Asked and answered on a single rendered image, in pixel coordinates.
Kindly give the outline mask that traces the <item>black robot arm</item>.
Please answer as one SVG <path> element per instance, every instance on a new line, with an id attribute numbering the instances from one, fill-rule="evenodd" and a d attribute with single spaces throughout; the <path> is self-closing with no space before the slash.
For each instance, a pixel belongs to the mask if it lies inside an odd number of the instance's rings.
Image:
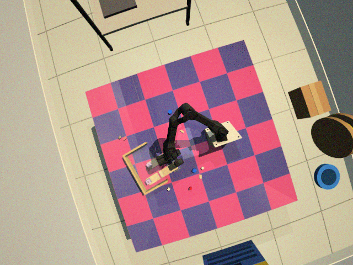
<path id="1" fill-rule="evenodd" d="M 179 118 L 182 113 L 183 117 Z M 163 144 L 163 154 L 156 157 L 159 166 L 169 164 L 170 160 L 174 160 L 177 156 L 181 155 L 179 149 L 175 150 L 175 136 L 177 127 L 181 123 L 188 120 L 196 120 L 206 126 L 215 134 L 218 142 L 227 141 L 228 130 L 217 120 L 211 120 L 204 115 L 198 113 L 189 103 L 183 103 L 175 113 L 169 118 L 169 127 L 167 139 Z"/>

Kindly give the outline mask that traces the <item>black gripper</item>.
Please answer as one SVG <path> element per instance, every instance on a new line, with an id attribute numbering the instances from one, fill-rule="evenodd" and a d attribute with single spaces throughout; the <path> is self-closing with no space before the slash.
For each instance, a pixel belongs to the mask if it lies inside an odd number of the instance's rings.
<path id="1" fill-rule="evenodd" d="M 177 159 L 176 158 L 176 160 L 174 160 L 175 162 L 173 162 L 174 164 L 175 164 L 175 166 L 176 167 L 178 167 L 178 166 L 180 166 L 180 165 L 182 165 L 183 163 L 184 163 L 184 161 L 182 160 L 182 158 L 180 158 L 180 159 Z"/>

